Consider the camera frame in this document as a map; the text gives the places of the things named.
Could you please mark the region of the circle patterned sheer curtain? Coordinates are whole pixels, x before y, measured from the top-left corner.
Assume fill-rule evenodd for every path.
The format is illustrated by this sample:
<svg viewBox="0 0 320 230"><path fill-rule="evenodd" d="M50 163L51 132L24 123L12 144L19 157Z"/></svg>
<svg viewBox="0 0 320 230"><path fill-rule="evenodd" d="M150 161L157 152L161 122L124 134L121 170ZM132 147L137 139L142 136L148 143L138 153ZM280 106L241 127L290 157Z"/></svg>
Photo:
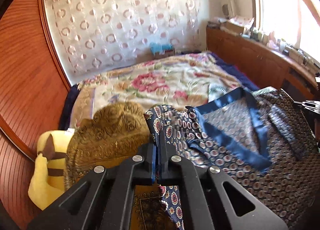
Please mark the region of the circle patterned sheer curtain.
<svg viewBox="0 0 320 230"><path fill-rule="evenodd" d="M199 46L200 0L45 0L55 49L67 77L133 65L152 44Z"/></svg>

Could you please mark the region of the floral bed quilt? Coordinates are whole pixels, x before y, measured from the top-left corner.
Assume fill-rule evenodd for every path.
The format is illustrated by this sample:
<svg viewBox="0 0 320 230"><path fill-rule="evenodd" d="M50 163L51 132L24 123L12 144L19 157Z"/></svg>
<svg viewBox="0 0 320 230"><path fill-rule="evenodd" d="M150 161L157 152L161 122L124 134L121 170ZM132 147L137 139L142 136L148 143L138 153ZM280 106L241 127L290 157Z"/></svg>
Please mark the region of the floral bed quilt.
<svg viewBox="0 0 320 230"><path fill-rule="evenodd" d="M84 80L71 113L70 128L91 119L101 108L132 101L144 110L167 104L177 110L208 103L209 84L234 90L242 87L236 77L216 64L208 53L170 56L115 69Z"/></svg>

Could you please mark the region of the navy blue blanket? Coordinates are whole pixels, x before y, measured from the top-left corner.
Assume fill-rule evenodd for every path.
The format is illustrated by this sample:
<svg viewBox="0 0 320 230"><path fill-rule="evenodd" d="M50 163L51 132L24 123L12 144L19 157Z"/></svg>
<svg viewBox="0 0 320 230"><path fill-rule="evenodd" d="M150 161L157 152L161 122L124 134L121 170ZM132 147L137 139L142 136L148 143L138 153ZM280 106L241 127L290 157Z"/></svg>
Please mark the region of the navy blue blanket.
<svg viewBox="0 0 320 230"><path fill-rule="evenodd" d="M252 82L247 75L239 71L239 69L235 65L227 64L224 62L219 56L216 54L209 52L209 54L216 60L216 64L220 66L224 71L226 71L228 74L236 77L237 80L239 80L243 87L248 88L251 91L257 91L260 90L260 88Z"/></svg>

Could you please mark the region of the yellow plush toy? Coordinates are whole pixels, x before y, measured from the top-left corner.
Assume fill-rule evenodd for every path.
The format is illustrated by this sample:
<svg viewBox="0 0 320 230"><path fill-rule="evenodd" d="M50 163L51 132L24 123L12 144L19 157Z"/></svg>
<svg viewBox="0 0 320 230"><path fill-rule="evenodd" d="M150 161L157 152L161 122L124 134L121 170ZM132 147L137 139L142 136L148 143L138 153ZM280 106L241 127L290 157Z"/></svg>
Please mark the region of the yellow plush toy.
<svg viewBox="0 0 320 230"><path fill-rule="evenodd" d="M37 141L37 156L28 196L41 210L65 192L63 173L67 148L74 132L74 129L47 131Z"/></svg>

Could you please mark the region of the palm leaf print sheet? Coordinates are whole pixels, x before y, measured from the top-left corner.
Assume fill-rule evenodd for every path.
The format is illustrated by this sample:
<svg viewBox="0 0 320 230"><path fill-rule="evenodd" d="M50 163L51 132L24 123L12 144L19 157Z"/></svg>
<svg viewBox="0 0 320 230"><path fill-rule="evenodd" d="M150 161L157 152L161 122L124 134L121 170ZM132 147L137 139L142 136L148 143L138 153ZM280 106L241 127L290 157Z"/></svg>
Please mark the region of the palm leaf print sheet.
<svg viewBox="0 0 320 230"><path fill-rule="evenodd" d="M246 91L250 92L253 96L270 93L276 91L276 89L272 86L265 87L259 90L250 90L248 87L243 87ZM208 87L208 102L214 101L218 99L219 97L222 97L223 95L231 92L232 89L225 87L225 86L219 86L215 84L209 84Z"/></svg>

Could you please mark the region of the cardboard box on cabinet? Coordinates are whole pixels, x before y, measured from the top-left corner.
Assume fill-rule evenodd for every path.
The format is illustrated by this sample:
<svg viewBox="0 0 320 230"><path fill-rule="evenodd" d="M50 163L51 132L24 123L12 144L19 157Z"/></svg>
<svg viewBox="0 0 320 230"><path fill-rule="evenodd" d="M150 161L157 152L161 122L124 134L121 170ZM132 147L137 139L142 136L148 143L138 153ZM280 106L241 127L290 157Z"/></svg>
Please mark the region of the cardboard box on cabinet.
<svg viewBox="0 0 320 230"><path fill-rule="evenodd" d="M246 34L253 26L255 19L236 15L221 24L221 27L235 34Z"/></svg>

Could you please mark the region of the wooden window-side cabinet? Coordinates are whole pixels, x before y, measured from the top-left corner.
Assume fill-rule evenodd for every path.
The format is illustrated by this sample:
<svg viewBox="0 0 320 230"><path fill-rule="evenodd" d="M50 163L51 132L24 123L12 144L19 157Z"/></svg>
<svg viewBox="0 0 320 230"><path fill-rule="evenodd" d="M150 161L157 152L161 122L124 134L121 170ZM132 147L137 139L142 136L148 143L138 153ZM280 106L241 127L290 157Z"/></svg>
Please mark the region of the wooden window-side cabinet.
<svg viewBox="0 0 320 230"><path fill-rule="evenodd" d="M298 62L253 40L216 28L206 28L207 49L224 62L235 65L260 88L292 86L303 99L319 99L314 75Z"/></svg>

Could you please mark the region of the window with wooden frame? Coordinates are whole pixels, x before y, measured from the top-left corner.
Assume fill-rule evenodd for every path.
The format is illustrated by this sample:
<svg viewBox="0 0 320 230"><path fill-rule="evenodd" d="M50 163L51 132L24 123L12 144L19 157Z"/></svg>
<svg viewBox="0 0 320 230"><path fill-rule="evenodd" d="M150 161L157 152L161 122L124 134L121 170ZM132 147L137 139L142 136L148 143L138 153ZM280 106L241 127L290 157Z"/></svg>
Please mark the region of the window with wooden frame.
<svg viewBox="0 0 320 230"><path fill-rule="evenodd" d="M319 61L319 24L303 0L259 0L260 29Z"/></svg>

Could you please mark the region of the navy medallion patterned shirt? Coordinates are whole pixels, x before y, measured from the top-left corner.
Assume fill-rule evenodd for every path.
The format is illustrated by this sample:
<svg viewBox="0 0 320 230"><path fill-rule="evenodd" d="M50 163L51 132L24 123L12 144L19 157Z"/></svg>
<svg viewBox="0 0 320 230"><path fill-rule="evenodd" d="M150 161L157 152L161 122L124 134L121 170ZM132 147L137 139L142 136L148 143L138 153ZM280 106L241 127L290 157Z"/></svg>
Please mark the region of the navy medallion patterned shirt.
<svg viewBox="0 0 320 230"><path fill-rule="evenodd" d="M319 152L285 91L239 87L183 111L156 105L144 117L156 145L173 145L195 166L217 166L289 229L307 228L319 192Z"/></svg>

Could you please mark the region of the wooden louvered wardrobe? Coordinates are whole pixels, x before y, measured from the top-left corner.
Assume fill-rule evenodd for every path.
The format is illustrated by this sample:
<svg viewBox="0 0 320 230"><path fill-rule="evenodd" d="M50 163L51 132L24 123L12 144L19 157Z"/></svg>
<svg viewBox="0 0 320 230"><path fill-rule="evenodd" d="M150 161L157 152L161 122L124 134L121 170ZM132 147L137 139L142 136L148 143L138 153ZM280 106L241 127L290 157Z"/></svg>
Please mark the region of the wooden louvered wardrobe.
<svg viewBox="0 0 320 230"><path fill-rule="evenodd" d="M56 129L69 84L53 51L43 0L1 0L1 208L25 229L39 136Z"/></svg>

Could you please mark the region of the blue toy at bedhead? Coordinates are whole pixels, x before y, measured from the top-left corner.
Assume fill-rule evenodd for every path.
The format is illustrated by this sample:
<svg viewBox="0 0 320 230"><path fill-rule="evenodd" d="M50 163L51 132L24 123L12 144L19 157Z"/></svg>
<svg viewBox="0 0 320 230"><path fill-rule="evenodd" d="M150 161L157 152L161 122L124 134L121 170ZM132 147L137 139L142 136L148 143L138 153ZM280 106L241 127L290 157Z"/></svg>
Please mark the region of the blue toy at bedhead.
<svg viewBox="0 0 320 230"><path fill-rule="evenodd" d="M159 55L174 55L175 53L175 49L170 43L150 43L149 49L154 57L158 57Z"/></svg>

